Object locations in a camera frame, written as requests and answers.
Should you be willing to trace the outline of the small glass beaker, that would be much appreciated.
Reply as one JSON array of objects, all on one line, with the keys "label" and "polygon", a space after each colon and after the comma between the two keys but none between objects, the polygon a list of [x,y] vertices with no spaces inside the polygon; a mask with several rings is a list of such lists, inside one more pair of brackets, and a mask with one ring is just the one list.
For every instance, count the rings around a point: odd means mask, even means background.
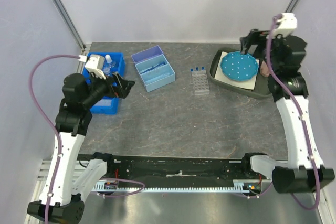
[{"label": "small glass beaker", "polygon": [[103,73],[104,73],[106,76],[108,76],[108,77],[111,77],[112,74],[113,74],[112,68],[109,67],[109,66],[104,67],[102,71],[103,71]]}]

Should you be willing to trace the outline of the clear flask white cap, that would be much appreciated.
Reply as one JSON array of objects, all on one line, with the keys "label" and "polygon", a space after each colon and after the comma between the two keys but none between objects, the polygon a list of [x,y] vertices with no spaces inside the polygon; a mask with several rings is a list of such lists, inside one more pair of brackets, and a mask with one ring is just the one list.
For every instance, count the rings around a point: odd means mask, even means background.
[{"label": "clear flask white cap", "polygon": [[109,54],[106,54],[106,55],[105,55],[105,65],[106,65],[107,67],[113,68],[113,67],[116,66],[116,64],[117,64],[116,61],[114,61],[114,60],[112,59],[111,55],[109,55]]}]

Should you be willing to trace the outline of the blue safety glasses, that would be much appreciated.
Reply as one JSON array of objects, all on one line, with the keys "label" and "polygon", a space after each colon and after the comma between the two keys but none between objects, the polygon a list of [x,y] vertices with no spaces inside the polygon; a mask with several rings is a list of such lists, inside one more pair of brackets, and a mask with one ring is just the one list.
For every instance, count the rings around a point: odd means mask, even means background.
[{"label": "blue safety glasses", "polygon": [[150,67],[150,68],[148,68],[148,69],[142,71],[141,74],[144,74],[144,73],[147,73],[147,72],[149,72],[149,71],[152,71],[152,70],[154,70],[155,68],[158,68],[158,67],[160,67],[160,66],[164,66],[165,64],[166,64],[165,62],[158,63],[157,65],[152,66],[152,67]]}]

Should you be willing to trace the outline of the glass stirring pipette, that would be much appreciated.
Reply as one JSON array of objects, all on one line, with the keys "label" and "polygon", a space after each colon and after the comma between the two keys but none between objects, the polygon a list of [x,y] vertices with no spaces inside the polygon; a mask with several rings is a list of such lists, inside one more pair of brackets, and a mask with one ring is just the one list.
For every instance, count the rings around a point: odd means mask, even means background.
[{"label": "glass stirring pipette", "polygon": [[156,72],[156,73],[150,73],[148,75],[148,80],[151,80],[151,79],[163,79],[165,77],[168,77],[170,76],[171,74],[169,72]]}]

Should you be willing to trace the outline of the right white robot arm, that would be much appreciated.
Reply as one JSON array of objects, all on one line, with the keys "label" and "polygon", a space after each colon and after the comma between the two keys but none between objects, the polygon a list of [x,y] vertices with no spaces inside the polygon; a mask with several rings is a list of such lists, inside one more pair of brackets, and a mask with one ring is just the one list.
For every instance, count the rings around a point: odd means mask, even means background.
[{"label": "right white robot arm", "polygon": [[307,44],[292,34],[257,29],[240,41],[242,52],[256,45],[256,51],[265,57],[271,72],[268,89],[282,119],[288,152],[286,163],[265,153],[246,153],[240,172],[248,179],[258,173],[270,178],[280,194],[316,193],[335,180],[335,172],[325,167],[310,124],[308,88],[299,72]]}]

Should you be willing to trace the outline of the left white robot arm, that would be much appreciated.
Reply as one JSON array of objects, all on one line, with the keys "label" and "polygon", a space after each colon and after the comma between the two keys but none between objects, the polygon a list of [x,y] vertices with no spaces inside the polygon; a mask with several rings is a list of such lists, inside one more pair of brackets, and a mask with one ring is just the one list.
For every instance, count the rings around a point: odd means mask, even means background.
[{"label": "left white robot arm", "polygon": [[94,153],[82,174],[73,180],[77,157],[92,119],[90,109],[103,97],[124,99],[135,85],[117,72],[90,79],[74,73],[64,79],[64,98],[56,120],[51,124],[55,132],[55,148],[45,187],[37,201],[28,205],[27,213],[44,223],[79,223],[85,201],[96,183],[115,173],[113,155]]}]

